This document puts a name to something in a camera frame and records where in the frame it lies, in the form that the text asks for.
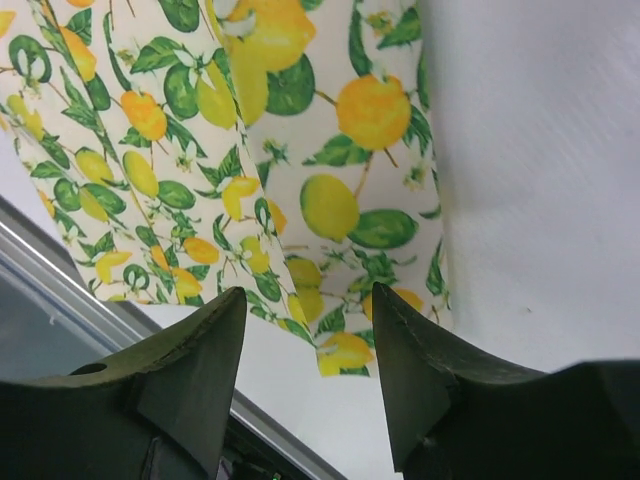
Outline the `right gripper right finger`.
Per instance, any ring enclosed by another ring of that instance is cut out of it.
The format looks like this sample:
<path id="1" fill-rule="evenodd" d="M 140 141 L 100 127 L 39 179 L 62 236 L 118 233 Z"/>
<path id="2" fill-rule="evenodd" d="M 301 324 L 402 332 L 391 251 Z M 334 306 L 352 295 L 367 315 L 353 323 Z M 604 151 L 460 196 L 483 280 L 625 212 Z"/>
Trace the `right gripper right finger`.
<path id="1" fill-rule="evenodd" d="M 491 355 L 384 284 L 373 331 L 394 468 L 407 479 L 635 479 L 639 364 L 545 373 Z"/>

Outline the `lemon print skirt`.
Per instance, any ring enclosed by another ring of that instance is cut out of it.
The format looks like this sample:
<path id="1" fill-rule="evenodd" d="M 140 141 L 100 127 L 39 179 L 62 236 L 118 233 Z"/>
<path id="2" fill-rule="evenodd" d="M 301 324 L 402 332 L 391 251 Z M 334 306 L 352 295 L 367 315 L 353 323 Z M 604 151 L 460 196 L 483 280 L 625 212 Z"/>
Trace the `lemon print skirt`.
<path id="1" fill-rule="evenodd" d="M 378 283 L 452 324 L 413 1 L 5 1 L 1 130 L 100 300 L 241 287 L 323 376 Z"/>

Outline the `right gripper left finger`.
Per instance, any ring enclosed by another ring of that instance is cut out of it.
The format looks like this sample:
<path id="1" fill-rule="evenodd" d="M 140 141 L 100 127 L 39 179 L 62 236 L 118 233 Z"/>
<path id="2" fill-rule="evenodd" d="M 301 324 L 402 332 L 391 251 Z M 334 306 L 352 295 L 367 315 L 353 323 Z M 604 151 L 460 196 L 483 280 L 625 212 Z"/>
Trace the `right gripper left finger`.
<path id="1" fill-rule="evenodd" d="M 212 479 L 247 317 L 231 288 L 68 375 L 1 386 L 5 479 Z"/>

